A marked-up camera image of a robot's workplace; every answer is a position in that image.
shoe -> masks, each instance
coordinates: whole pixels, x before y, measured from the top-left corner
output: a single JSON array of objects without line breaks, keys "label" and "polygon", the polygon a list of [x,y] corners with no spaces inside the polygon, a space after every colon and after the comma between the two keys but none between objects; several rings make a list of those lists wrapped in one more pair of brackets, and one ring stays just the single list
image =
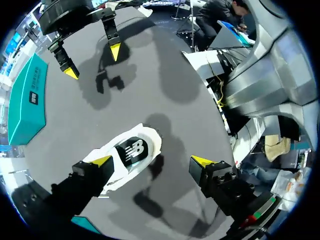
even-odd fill
[{"label": "shoe", "polygon": [[114,172],[103,187],[99,198],[108,198],[115,191],[142,172],[160,153],[162,139],[158,132],[142,123],[120,135],[100,149],[92,150],[82,161],[112,156]]}]

black jacket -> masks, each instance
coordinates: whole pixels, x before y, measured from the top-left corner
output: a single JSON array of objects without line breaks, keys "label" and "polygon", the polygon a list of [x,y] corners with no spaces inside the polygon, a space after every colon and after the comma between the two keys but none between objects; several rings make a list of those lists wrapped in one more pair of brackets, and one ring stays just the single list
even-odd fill
[{"label": "black jacket", "polygon": [[209,0],[199,10],[197,18],[202,18],[212,25],[216,25],[218,20],[230,23],[235,27],[245,24],[244,18],[236,15],[232,7],[232,0]]}]

gray table surface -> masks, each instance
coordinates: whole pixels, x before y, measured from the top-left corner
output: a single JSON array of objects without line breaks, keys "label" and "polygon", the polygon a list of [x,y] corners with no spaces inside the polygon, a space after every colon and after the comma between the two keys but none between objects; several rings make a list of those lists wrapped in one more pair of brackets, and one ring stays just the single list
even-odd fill
[{"label": "gray table surface", "polygon": [[49,51],[41,55],[49,65],[46,127],[25,148],[31,176],[49,191],[92,149],[146,123],[162,135],[163,157],[109,199],[93,198],[81,215],[119,239],[219,239],[233,220],[188,173],[191,155],[233,164],[217,107],[164,30],[133,7],[116,13],[124,42],[116,63],[101,22],[65,40],[79,80],[62,73]]}]

silver robotic arm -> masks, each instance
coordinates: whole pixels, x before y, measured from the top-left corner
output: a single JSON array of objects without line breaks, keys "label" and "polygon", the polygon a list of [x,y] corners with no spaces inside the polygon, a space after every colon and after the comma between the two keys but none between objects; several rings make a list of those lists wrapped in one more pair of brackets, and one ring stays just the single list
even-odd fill
[{"label": "silver robotic arm", "polygon": [[229,75],[225,101],[249,118],[289,117],[316,149],[318,94],[306,49],[288,16],[271,0],[247,0],[256,25],[248,57]]}]

yellow wire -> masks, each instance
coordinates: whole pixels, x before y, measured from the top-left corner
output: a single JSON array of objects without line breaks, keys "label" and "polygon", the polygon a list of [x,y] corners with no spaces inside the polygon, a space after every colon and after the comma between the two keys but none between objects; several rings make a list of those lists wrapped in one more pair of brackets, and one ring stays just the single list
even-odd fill
[{"label": "yellow wire", "polygon": [[220,99],[216,102],[216,104],[218,104],[219,107],[224,107],[225,105],[221,103],[222,99],[224,98],[224,93],[222,92],[222,87],[224,86],[224,82],[220,79],[220,77],[219,77],[218,75],[216,75],[216,74],[214,73],[214,70],[212,69],[212,67],[211,67],[211,65],[210,65],[210,62],[209,62],[209,60],[208,60],[207,53],[205,53],[205,58],[206,58],[206,61],[208,62],[208,65],[209,65],[209,67],[210,67],[210,69],[211,69],[211,72],[212,72],[212,74],[213,74],[213,77],[217,77],[217,78],[219,79],[219,81],[220,81],[221,97],[220,97]]}]

